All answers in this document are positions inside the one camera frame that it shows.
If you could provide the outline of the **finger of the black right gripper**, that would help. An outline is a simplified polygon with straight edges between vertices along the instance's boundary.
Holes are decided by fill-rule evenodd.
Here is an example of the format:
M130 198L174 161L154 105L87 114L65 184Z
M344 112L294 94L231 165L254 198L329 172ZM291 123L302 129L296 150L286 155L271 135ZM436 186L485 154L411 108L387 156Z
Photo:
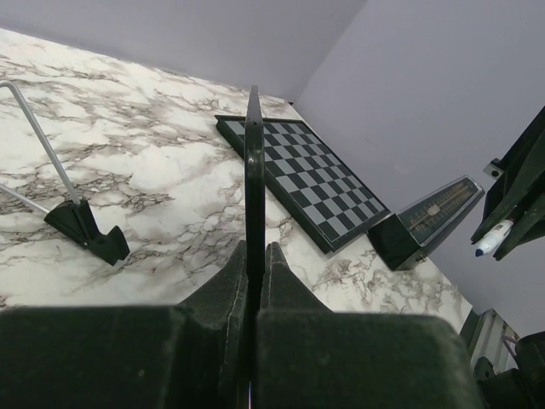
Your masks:
M500 220L515 215L510 233L494 254L494 258L501 261L544 217L543 144L536 144L529 151L495 212Z
M495 208L509 190L520 166L525 161L525 157L536 144L544 145L544 111L540 111L534 117L503 158L492 162L502 171L502 174L486 194L482 222L471 237L473 243L479 241L485 233L501 221L496 217ZM519 243L524 244L534 239L540 239L543 236L544 217Z

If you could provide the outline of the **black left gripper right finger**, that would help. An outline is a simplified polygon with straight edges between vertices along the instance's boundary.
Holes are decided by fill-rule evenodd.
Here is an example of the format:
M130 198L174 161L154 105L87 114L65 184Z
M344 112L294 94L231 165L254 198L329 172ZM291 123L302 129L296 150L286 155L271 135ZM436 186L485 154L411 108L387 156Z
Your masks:
M465 345L439 317L335 313L266 250L258 408L480 408Z

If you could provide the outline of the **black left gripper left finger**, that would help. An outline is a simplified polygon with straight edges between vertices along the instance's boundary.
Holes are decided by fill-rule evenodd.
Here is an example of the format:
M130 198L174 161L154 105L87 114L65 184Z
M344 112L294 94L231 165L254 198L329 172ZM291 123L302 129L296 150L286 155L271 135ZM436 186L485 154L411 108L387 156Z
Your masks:
M245 408L246 264L178 304L2 312L2 407Z

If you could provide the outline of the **white whiteboard marker pen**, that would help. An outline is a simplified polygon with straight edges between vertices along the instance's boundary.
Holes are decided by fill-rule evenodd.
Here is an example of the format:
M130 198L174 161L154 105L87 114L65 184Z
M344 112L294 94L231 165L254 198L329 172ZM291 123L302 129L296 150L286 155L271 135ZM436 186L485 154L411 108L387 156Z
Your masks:
M498 222L484 237L476 244L475 256L481 257L494 252L509 235L513 228L514 220L505 219Z

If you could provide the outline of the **black framed whiteboard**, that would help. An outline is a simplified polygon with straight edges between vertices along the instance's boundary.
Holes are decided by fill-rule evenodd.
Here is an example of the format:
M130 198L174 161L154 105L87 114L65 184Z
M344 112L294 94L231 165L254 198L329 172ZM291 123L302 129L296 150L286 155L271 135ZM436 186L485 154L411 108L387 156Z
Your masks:
M244 124L244 194L248 276L248 364L250 406L256 408L256 322L265 271L265 148L258 87L250 89Z

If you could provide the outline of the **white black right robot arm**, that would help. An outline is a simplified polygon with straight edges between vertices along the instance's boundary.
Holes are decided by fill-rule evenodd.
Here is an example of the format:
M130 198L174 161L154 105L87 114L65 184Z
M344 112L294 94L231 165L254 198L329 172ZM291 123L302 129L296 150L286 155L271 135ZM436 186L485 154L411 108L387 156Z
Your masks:
M501 261L515 248L544 237L544 111L540 111L502 158L485 172L496 179L485 196L482 221L471 241L475 245L499 226L511 225L493 257ZM474 370L486 408L544 407L544 333L503 345L515 368L493 375L483 363Z

